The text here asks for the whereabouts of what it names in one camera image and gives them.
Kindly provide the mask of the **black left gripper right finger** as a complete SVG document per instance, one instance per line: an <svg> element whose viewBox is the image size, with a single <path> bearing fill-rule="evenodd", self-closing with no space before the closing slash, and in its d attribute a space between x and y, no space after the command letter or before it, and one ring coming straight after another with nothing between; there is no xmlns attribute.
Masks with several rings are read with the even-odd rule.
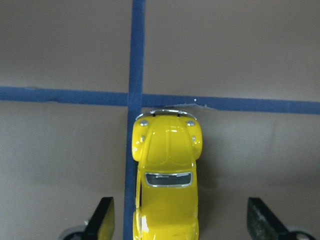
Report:
<svg viewBox="0 0 320 240"><path fill-rule="evenodd" d="M289 230L258 197L249 197L246 225L253 240L282 240Z"/></svg>

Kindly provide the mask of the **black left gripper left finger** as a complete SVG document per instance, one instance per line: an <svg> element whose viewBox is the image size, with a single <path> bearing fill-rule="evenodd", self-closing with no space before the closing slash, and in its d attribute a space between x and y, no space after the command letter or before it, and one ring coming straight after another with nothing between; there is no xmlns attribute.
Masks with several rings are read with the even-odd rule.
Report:
<svg viewBox="0 0 320 240"><path fill-rule="evenodd" d="M113 197L103 197L84 230L85 240L111 240L115 229Z"/></svg>

